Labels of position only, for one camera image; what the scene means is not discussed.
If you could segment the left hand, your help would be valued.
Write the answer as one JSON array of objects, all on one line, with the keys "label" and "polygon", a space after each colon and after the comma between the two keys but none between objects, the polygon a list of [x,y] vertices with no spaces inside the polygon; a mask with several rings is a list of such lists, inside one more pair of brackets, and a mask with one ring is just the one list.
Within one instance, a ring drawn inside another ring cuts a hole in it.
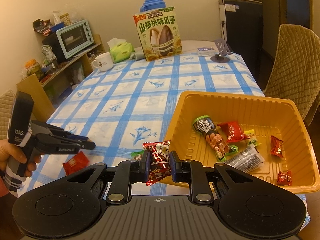
[{"label": "left hand", "polygon": [[[5,168],[7,166],[8,159],[10,157],[13,157],[20,163],[25,164],[27,162],[27,158],[22,152],[22,150],[13,144],[8,143],[7,139],[0,141],[0,165],[1,165],[1,171],[5,171]],[[33,172],[37,168],[37,164],[41,162],[41,155],[36,155],[34,157],[34,161],[30,162],[27,166],[27,169],[25,171],[25,177],[31,177]]]}]

